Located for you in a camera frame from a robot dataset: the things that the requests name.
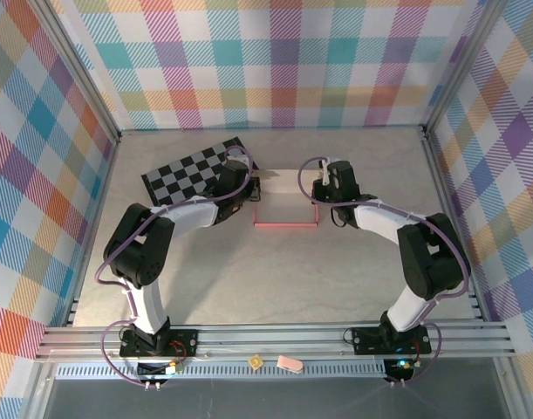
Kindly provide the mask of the black grey checkerboard plate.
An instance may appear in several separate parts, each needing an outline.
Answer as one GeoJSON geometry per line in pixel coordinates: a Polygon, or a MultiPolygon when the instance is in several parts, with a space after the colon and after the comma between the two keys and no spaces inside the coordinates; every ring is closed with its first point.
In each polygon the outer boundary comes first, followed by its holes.
{"type": "Polygon", "coordinates": [[[232,146],[243,148],[243,143],[234,137],[142,175],[153,205],[182,202],[203,192],[219,177],[226,150],[232,146]]]}

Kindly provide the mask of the pink white eraser block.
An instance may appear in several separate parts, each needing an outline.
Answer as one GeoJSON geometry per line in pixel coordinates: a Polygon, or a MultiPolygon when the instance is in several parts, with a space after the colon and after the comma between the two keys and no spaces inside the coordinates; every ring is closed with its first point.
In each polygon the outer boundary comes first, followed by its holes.
{"type": "Polygon", "coordinates": [[[301,374],[304,371],[302,361],[284,355],[278,356],[277,367],[293,374],[301,374]]]}

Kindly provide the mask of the black electronics board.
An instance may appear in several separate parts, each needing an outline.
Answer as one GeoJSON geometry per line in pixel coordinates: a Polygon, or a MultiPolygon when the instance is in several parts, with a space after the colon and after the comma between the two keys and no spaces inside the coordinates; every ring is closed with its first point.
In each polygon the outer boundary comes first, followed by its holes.
{"type": "Polygon", "coordinates": [[[139,379],[166,380],[179,374],[184,369],[182,361],[170,361],[161,364],[139,363],[136,375],[139,379]]]}
{"type": "Polygon", "coordinates": [[[388,382],[409,381],[415,374],[415,360],[390,359],[384,360],[385,380],[388,382]]]}

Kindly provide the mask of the aluminium side rail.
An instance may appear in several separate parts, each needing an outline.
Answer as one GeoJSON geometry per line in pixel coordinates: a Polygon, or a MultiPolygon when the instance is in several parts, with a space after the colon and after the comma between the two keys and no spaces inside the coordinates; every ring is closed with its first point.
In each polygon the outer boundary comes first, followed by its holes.
{"type": "Polygon", "coordinates": [[[92,265],[98,261],[98,256],[95,255],[94,247],[96,244],[101,217],[106,204],[106,198],[110,183],[113,177],[113,170],[116,166],[117,157],[120,150],[121,137],[116,140],[111,148],[110,160],[107,166],[107,171],[103,177],[103,181],[97,194],[95,202],[93,219],[88,224],[85,243],[82,245],[79,254],[79,263],[72,274],[72,281],[66,288],[64,311],[58,323],[59,326],[70,326],[73,323],[73,318],[77,310],[79,297],[81,295],[84,283],[92,272],[92,265]]]}
{"type": "Polygon", "coordinates": [[[495,313],[495,308],[493,305],[490,305],[487,298],[485,297],[484,289],[482,288],[481,279],[483,279],[482,271],[477,267],[473,255],[468,248],[468,242],[461,230],[461,223],[459,217],[456,214],[455,207],[452,200],[452,195],[449,191],[448,185],[446,183],[446,176],[441,170],[440,164],[438,162],[436,148],[434,142],[431,140],[431,135],[427,132],[425,126],[418,126],[421,146],[423,148],[424,154],[427,159],[427,164],[429,166],[431,176],[433,178],[434,185],[437,189],[437,195],[441,202],[443,211],[449,216],[452,225],[454,226],[455,231],[460,239],[461,245],[463,246],[465,255],[468,257],[468,261],[471,267],[470,282],[468,285],[468,293],[471,299],[476,300],[475,312],[479,313],[476,315],[477,319],[482,319],[484,321],[499,321],[497,314],[495,313]]]}

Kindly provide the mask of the long aluminium base rail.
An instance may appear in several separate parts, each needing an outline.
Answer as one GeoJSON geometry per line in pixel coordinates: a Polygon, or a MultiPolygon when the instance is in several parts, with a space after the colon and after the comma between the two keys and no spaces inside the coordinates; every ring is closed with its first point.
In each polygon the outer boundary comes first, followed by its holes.
{"type": "MultiPolygon", "coordinates": [[[[265,361],[285,355],[300,361],[350,360],[351,345],[343,333],[346,323],[196,326],[197,349],[193,361],[247,361],[258,354],[265,361]]],[[[441,343],[441,358],[494,358],[515,354],[509,332],[502,322],[450,320],[429,326],[432,349],[441,343]]],[[[119,329],[106,336],[100,348],[102,326],[50,327],[38,349],[37,361],[102,361],[106,356],[120,362],[119,329]]]]}

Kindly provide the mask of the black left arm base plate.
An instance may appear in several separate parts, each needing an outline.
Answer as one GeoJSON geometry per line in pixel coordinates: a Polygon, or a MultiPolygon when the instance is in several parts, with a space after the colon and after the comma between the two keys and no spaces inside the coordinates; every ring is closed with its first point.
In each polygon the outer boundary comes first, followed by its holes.
{"type": "Polygon", "coordinates": [[[196,354],[196,329],[165,328],[156,334],[130,327],[120,333],[121,357],[192,357],[196,354]]]}

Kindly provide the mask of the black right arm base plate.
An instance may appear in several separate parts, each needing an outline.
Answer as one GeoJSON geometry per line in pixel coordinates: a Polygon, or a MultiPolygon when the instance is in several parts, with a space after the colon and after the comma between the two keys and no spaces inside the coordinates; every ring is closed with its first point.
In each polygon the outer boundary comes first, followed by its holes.
{"type": "Polygon", "coordinates": [[[354,327],[352,345],[356,355],[430,354],[432,347],[424,326],[406,332],[377,327],[354,327]]]}

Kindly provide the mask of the short aluminium frame post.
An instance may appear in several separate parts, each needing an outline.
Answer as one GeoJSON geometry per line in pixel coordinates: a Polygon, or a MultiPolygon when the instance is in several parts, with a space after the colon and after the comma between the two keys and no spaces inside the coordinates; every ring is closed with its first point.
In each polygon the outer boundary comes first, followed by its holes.
{"type": "Polygon", "coordinates": [[[514,357],[495,357],[495,370],[511,419],[530,419],[521,370],[514,357]]]}
{"type": "Polygon", "coordinates": [[[43,419],[58,371],[57,362],[35,362],[18,419],[43,419]]]}

